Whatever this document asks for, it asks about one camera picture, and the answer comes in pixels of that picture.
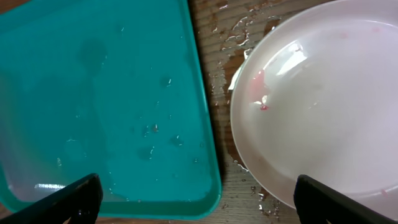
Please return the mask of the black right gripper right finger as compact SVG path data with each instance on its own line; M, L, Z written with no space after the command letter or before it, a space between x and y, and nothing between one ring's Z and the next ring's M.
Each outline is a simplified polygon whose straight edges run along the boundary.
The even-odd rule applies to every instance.
M294 190L294 204L303 224L394 224L395 221L333 190L300 175Z

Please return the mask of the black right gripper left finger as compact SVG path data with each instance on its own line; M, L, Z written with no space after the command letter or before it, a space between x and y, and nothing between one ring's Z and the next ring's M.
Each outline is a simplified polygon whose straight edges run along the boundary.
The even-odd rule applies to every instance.
M102 199L99 175L92 173L1 219L1 224L95 223Z

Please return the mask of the white plate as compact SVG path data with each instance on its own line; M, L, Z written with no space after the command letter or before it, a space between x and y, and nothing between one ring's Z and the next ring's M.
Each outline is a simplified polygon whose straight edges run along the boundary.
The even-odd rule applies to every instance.
M308 175L397 218L397 1L330 1L270 31L231 99L239 155L294 206Z

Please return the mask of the light blue plate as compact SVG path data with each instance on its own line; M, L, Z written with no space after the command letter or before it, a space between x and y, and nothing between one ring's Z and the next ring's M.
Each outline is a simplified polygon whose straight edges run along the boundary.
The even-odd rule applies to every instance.
M236 82L241 74L241 70L246 60L249 58L253 48L238 49L234 51L234 55L231 56L226 64L226 69L232 72L231 81L228 86L228 92L232 92L235 89Z

